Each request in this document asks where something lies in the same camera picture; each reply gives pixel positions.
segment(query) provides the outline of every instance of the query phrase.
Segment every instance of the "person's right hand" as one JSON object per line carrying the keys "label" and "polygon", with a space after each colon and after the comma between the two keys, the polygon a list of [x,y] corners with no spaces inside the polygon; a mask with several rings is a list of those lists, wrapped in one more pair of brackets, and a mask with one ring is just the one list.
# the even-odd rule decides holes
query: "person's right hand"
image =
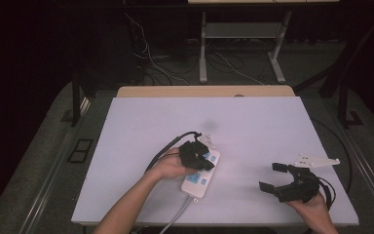
{"label": "person's right hand", "polygon": [[302,216],[306,224],[318,234],[338,233],[330,218],[323,196],[320,192],[311,201],[291,201],[286,203]]}

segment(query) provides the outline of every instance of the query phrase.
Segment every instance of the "forearm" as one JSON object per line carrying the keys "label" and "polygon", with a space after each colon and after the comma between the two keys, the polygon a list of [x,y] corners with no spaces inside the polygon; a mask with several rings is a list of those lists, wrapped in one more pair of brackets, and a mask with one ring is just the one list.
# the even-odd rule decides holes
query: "forearm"
{"label": "forearm", "polygon": [[160,175],[154,171],[148,171],[115,203],[94,233],[130,233],[145,200],[160,179]]}

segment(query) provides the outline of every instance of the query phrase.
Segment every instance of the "white power strip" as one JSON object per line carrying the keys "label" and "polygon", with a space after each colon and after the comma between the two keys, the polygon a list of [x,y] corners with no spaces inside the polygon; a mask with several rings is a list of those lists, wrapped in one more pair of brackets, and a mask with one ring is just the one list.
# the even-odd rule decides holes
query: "white power strip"
{"label": "white power strip", "polygon": [[194,197],[195,202],[198,202],[199,199],[205,196],[211,177],[214,170],[217,168],[220,152],[210,149],[204,156],[208,161],[214,164],[214,168],[209,171],[201,170],[195,174],[187,175],[181,184],[181,190]]}

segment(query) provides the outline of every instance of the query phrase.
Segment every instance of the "hand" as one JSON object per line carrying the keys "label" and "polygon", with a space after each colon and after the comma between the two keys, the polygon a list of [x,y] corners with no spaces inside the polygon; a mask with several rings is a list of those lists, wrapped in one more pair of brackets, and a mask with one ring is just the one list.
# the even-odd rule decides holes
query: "hand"
{"label": "hand", "polygon": [[338,233],[330,218],[323,196],[318,193],[311,201],[291,201],[286,203],[302,216],[306,224],[318,234]]}
{"label": "hand", "polygon": [[181,164],[178,152],[178,148],[167,151],[150,171],[158,174],[160,178],[176,178],[196,173],[197,170],[186,168]]}

